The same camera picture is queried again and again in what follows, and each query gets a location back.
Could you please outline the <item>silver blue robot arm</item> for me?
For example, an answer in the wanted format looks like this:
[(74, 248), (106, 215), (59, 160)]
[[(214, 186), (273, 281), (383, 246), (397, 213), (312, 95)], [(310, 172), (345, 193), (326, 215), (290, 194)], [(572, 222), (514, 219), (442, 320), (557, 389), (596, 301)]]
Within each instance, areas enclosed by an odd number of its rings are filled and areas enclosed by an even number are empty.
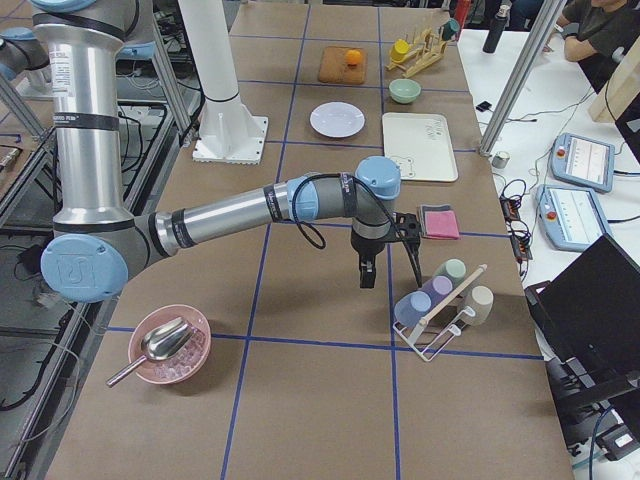
[(375, 283), (375, 260), (401, 239), (393, 209), (399, 167), (371, 156), (354, 173), (310, 174), (211, 204), (136, 216), (124, 205), (116, 58), (126, 47), (157, 52), (149, 1), (36, 1), (36, 38), (51, 66), (62, 207), (41, 256), (48, 286), (82, 303), (101, 302), (155, 262), (203, 242), (269, 223), (307, 229), (348, 218), (360, 284)]

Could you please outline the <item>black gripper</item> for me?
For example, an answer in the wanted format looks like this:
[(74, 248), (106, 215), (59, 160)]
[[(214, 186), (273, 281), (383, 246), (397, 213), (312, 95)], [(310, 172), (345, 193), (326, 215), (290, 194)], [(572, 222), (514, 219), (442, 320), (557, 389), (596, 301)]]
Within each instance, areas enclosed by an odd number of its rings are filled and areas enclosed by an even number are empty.
[(375, 287), (375, 259), (386, 243), (394, 239), (389, 221), (370, 224), (356, 217), (352, 221), (351, 246), (359, 257), (359, 286)]

